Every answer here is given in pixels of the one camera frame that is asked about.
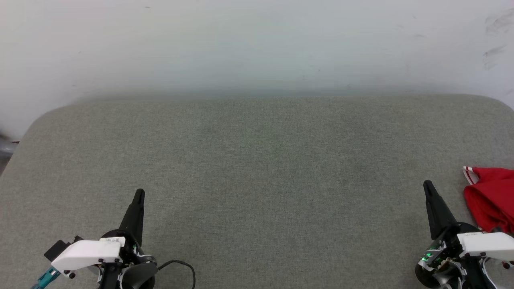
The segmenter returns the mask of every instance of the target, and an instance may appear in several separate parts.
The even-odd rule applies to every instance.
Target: gray fabric surface
[[[197,288],[422,288],[423,181],[472,222],[461,168],[512,168],[513,124],[510,108],[477,96],[58,109],[0,177],[0,282],[30,288],[56,240],[117,228],[143,188],[144,251],[191,263]],[[156,278],[156,288],[191,286],[181,265]],[[97,288],[96,276],[80,270],[48,288]]]

